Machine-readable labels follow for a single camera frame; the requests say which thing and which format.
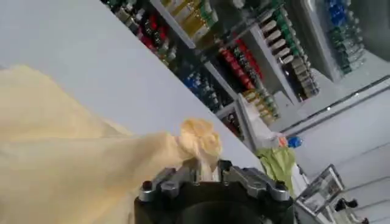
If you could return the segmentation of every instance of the bolt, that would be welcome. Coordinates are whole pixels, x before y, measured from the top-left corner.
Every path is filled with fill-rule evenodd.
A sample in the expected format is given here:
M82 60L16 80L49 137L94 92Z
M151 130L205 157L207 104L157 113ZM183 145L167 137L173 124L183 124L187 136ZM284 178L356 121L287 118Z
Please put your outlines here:
M276 181L275 183L275 188L278 190L286 191L287 187L284 181Z
M153 183L151 181L145 181L142 184L143 191L151 191L153 189Z

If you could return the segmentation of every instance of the metal clamp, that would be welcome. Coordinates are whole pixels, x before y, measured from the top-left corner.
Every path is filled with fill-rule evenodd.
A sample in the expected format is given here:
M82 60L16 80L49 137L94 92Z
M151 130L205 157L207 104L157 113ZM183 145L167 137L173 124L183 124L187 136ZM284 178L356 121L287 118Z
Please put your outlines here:
M183 182L191 181L191 169L182 166L169 180L161 184L161 191L171 198L177 197Z
M256 168L245 169L255 181L262 182L267 186L267 191L270 193L271 197L276 201L288 201L290 199L290 194L284 182L274 181L269 176L260 172Z
M240 182L247 190L247 193L253 198L258 198L260 192L266 191L267 186L261 182L256 182L250 176L248 176L245 171L239 167L232 166L227 174L227 181L238 181Z
M152 181L145 181L140 187L138 199L141 201L152 201L158 189L158 185L175 173L175 168L165 168Z

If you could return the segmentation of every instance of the yellow cloth bag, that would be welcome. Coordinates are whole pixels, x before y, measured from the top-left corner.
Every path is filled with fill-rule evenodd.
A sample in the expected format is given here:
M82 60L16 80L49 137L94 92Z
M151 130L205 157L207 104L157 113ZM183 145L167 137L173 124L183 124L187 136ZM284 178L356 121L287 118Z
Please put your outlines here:
M206 121L131 136L27 66L0 71L0 93L1 224L131 223L144 180L194 157L209 179L221 153Z

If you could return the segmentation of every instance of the product display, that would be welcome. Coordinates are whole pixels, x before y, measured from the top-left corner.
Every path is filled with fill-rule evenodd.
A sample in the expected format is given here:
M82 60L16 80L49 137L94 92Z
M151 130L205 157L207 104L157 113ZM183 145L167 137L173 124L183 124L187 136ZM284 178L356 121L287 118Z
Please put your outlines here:
M210 0L172 0L165 4L167 11L180 24L187 33L191 41L197 45L202 45L206 36L211 36L211 28L218 22L218 15L212 9Z
M243 96L256 107L260 117L266 124L271 124L279 118L276 103L266 88L263 88L261 91L248 90L243 93Z
M311 75L311 63L296 37L287 11L283 7L273 9L259 25L297 98L304 101L317 95L319 90Z
M191 74L182 81L212 112L224 107L210 80L201 73Z
M103 2L118 19L125 24L140 41L148 47L171 71L176 72L179 65L178 45L171 37L170 28L160 18L160 15L140 0L126 0ZM172 12L180 14L181 10L194 7L193 1L181 1ZM197 30L192 29L194 38L202 37ZM189 88L211 111L218 112L231 101L221 96L223 91L216 90L210 75L206 71L194 72L190 75L181 75L180 80Z
M366 61L359 19L348 9L348 2L326 0L326 6L331 24L328 37L337 64L344 74L351 73Z

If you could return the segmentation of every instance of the shelf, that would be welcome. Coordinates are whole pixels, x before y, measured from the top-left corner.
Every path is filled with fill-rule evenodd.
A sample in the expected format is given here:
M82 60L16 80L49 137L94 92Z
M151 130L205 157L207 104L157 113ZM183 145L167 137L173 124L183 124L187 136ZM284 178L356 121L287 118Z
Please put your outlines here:
M172 28L172 30L182 39L182 41L190 48L194 49L196 47L192 39L187 35L187 33L182 29L182 27L176 22L173 16L165 9L161 0L150 0L150 3L154 8L161 14L166 23Z
M316 0L300 0L299 3L292 1L290 18L299 23L297 29L305 42L313 67L327 76L332 82L339 82L342 73L335 61L331 46L326 37L328 22L325 15L324 2Z
M227 105L226 107L222 108L220 111L218 111L215 115L219 118L222 119L223 117L226 117L230 113L234 112L235 110L235 104L236 102L234 101L233 103Z
M238 95L238 98L233 103L227 105L226 107L218 111L216 113L216 116L221 120L224 117L228 116L230 113L235 113L238 119L240 129L244 136L244 145L252 152L255 152L257 149L256 136L253 132L253 128L246 112L243 100L244 98L241 95Z
M282 85L284 91L287 93L287 96L289 97L291 102L294 105L300 105L300 102L299 102L298 98L296 97L296 95L294 94L294 91L291 88L290 84L288 83L285 74L283 73L282 69L280 68L279 64L277 63L271 50L268 48L259 26L254 25L252 28L250 28L250 33L255 38L255 41L257 42L260 49L263 51L264 56L266 57L269 65L271 66L273 72L277 76L280 84Z

